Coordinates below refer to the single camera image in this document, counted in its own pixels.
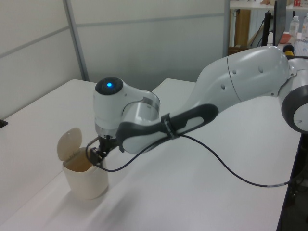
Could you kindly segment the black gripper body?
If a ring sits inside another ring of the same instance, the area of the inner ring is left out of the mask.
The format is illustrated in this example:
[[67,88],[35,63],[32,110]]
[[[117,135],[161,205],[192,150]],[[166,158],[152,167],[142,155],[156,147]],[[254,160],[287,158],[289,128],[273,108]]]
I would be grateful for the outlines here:
[[118,142],[116,138],[112,138],[111,136],[107,135],[105,137],[98,136],[99,138],[99,148],[101,144],[108,146],[109,152],[116,147],[118,147]]

